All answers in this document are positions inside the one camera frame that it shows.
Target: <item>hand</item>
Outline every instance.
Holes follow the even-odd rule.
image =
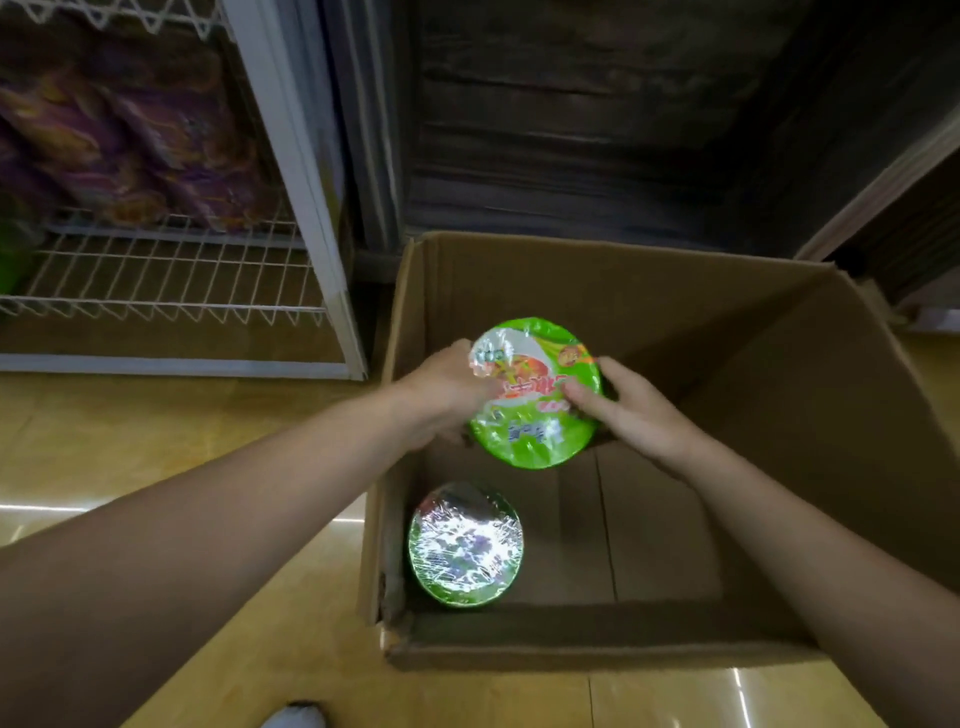
[[[406,406],[418,413],[415,447],[460,427],[499,394],[497,379],[479,376],[470,368],[470,349],[470,342],[460,339],[428,357],[396,384]]]
[[[637,452],[675,469],[692,446],[708,439],[645,378],[608,356],[601,356],[599,363],[600,371],[616,387],[619,401],[592,392],[576,379],[567,379],[561,385],[564,394]]]

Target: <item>wooden floor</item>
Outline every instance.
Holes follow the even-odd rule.
[[[960,440],[960,338],[911,336],[903,343]],[[199,465],[369,386],[0,376],[0,543]],[[345,728],[881,725],[827,661],[590,674],[395,672],[379,657],[377,631],[353,614],[362,518],[354,504],[328,526],[128,725],[255,728],[298,698],[322,701],[334,725]]]

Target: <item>white sneaker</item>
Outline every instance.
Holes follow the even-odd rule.
[[[319,703],[296,700],[268,717],[260,728],[326,728],[326,718]]]

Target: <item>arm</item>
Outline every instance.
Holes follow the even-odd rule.
[[[567,396],[700,495],[877,713],[955,725],[960,598],[708,437],[642,376],[607,358],[601,368],[618,402],[575,382]]]
[[[375,478],[495,394],[468,351],[0,550],[0,725],[119,725]]]

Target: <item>green noodle cup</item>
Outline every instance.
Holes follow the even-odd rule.
[[[523,529],[499,493],[448,483],[418,506],[407,552],[429,595],[450,607],[479,607],[514,583],[523,560]]]
[[[599,393],[600,370],[565,328],[536,318],[504,322],[474,342],[470,366],[503,382],[498,398],[470,421],[477,441],[501,460],[550,468],[593,437],[597,423],[570,404],[560,384],[574,378]]]

